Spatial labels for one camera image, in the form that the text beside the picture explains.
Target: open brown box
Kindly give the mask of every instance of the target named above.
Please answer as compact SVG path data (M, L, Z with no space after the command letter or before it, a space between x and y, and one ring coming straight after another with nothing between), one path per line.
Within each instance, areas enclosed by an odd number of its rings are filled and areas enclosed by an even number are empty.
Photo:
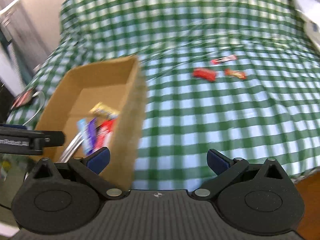
M89 111L99 102L120 111L109 149L110 164L100 173L104 179L128 189L132 182L138 141L144 120L146 83L135 56L97 62L67 72L44 109L35 130L60 130L62 147L44 149L42 157L58 161L78 133L77 121L91 120ZM85 157L82 147L75 156Z

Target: green and white checkered tablecloth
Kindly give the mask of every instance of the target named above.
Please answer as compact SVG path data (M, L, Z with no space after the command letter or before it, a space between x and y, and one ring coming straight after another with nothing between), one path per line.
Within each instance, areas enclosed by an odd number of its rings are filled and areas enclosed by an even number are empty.
M149 92L134 188L197 188L214 176L209 148L251 163L274 156L289 175L320 166L319 55L290 0L66 0L61 27L29 85L47 101L73 67L140 57ZM210 63L231 54L238 60ZM195 67L216 70L216 81L193 78ZM24 123L38 106L8 122Z

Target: red candy wrapper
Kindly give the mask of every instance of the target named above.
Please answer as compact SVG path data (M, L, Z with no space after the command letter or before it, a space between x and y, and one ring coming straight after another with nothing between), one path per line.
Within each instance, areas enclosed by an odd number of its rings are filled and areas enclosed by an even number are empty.
M94 147L94 151L99 150L101 147L108 147L110 138L113 134L113 127L116 122L116 119L107 120L99 126L97 141Z
M213 82L216 80L216 72L207 68L195 68L193 70L193 76L204 78L210 82Z
M226 57L221 57L221 58L217 58L217 59L213 59L211 60L211 63L214 65L226 62L226 61L230 61L230 60L237 60L237 56L236 55L230 55L230 56L226 56Z
M227 76L235 76L235 77L238 77L240 79L246 79L245 73L243 71L234 71L234 70L231 70L231 69L227 68L227 69L224 70L224 73Z

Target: gray panel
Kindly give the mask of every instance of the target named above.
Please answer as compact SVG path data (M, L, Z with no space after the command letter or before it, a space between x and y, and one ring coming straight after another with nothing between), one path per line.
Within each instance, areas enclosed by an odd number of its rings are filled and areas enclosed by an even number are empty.
M253 236L226 224L207 201L190 198L185 190L132 190L122 200L108 201L86 226L59 236L20 230L13 240L301 240L294 232Z

